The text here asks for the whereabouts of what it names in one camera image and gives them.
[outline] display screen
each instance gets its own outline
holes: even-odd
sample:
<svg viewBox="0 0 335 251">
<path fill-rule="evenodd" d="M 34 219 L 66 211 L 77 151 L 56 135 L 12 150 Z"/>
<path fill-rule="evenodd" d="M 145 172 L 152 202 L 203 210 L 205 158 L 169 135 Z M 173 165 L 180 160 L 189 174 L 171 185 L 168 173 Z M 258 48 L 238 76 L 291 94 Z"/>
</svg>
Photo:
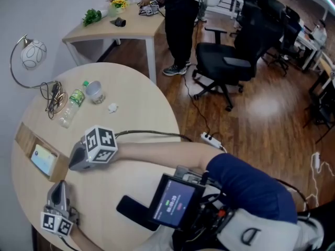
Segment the display screen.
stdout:
<svg viewBox="0 0 335 251">
<path fill-rule="evenodd" d="M 172 226 L 178 226 L 194 191 L 194 187 L 169 180 L 153 219 Z"/>
</svg>

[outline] wooden floor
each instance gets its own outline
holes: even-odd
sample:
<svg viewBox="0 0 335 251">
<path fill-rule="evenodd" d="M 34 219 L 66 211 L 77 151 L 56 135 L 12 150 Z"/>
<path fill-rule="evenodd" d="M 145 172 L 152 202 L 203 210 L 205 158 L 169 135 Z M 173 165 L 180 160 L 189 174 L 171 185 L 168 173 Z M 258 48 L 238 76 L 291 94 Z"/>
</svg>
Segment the wooden floor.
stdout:
<svg viewBox="0 0 335 251">
<path fill-rule="evenodd" d="M 208 26 L 233 31 L 233 21 L 227 16 L 209 13 L 206 17 Z M 214 35 L 206 32 L 203 27 L 201 25 L 199 28 L 197 41 L 214 42 Z M 221 40 L 222 43 L 233 44 L 233 39 L 228 36 L 223 36 Z M 171 104 L 180 132 L 194 141 L 200 141 L 200 134 L 206 131 L 205 122 L 188 97 L 183 77 L 167 77 L 162 74 L 162 69 L 173 63 L 163 27 L 155 37 L 155 54 L 157 85 Z M 196 63 L 194 50 L 191 61 Z M 123 40 L 120 46 L 112 50 L 105 62 L 120 63 L 148 76 L 144 41 Z M 186 74 L 191 95 L 201 91 L 200 86 L 192 80 L 193 68 L 191 67 Z M 311 125 L 303 129 L 308 118 L 304 112 L 304 108 L 309 104 L 308 89 L 316 79 L 316 74 L 303 74 L 292 66 L 288 75 L 282 77 L 279 67 L 273 65 L 268 68 L 260 59 L 256 78 L 244 84 L 243 94 L 232 95 L 235 104 L 232 112 L 225 111 L 226 101 L 220 95 L 204 95 L 199 101 L 195 101 L 195 104 L 207 118 L 211 132 L 219 132 L 215 137 L 223 143 L 229 153 L 273 177 L 293 184 L 305 195 L 309 195 L 315 192 L 310 170 L 312 153 L 321 152 L 322 160 L 335 167 L 335 131 L 330 132 L 321 143 L 315 145 L 322 128 L 319 128 L 319 131 L 318 127 Z M 335 179 L 323 170 L 323 173 L 317 176 L 317 182 L 320 203 L 333 200 Z M 296 195 L 294 198 L 298 209 L 302 210 L 301 200 Z M 313 199 L 309 202 L 311 206 L 315 206 Z M 38 244 L 38 250 L 50 250 L 50 244 L 41 236 L 38 237 Z"/>
</svg>

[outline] sneaker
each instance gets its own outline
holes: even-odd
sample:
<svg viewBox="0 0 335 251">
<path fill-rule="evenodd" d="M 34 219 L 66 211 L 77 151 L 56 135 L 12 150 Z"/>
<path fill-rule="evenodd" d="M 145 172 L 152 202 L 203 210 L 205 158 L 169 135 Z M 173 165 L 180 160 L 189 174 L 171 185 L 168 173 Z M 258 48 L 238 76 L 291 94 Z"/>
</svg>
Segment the sneaker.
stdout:
<svg viewBox="0 0 335 251">
<path fill-rule="evenodd" d="M 186 66 L 182 69 L 178 69 L 178 67 L 173 64 L 171 67 L 164 69 L 163 74 L 165 74 L 167 76 L 173 76 L 173 75 L 176 75 L 176 74 L 184 75 L 186 73 L 186 71 L 187 71 Z"/>
</svg>

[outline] round wooden table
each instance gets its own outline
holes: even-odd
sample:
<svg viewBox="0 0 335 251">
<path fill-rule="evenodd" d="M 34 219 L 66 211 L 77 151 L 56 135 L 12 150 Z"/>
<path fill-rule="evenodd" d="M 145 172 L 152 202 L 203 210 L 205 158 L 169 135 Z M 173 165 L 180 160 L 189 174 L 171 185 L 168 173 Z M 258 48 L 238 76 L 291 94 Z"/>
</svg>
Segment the round wooden table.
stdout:
<svg viewBox="0 0 335 251">
<path fill-rule="evenodd" d="M 48 118 L 46 101 L 37 95 L 22 118 L 37 136 L 69 157 L 73 145 L 86 129 L 93 125 L 123 130 L 157 130 L 179 133 L 174 113 L 162 92 L 147 77 L 129 67 L 113 63 L 93 63 L 73 68 L 57 77 L 64 89 L 71 92 L 84 81 L 98 80 L 106 93 L 106 100 L 94 105 L 86 99 L 68 129 L 58 124 L 59 116 Z M 108 105 L 116 103 L 116 113 L 108 113 Z M 180 141 L 179 138 L 150 134 L 131 134 L 118 142 Z M 163 173 L 174 169 L 136 161 L 121 161 L 104 169 L 90 172 L 69 170 L 65 180 L 70 186 L 71 205 L 80 213 L 80 228 L 105 251 L 132 250 L 152 232 L 127 219 L 116 211 L 123 197 L 129 195 L 149 206 Z M 70 250 L 61 240 L 40 228 L 40 212 L 46 204 L 47 192 L 53 185 L 26 157 L 16 141 L 12 152 L 12 177 L 15 191 L 28 220 L 50 243 L 62 250 Z M 68 243 L 77 245 L 68 237 Z"/>
</svg>

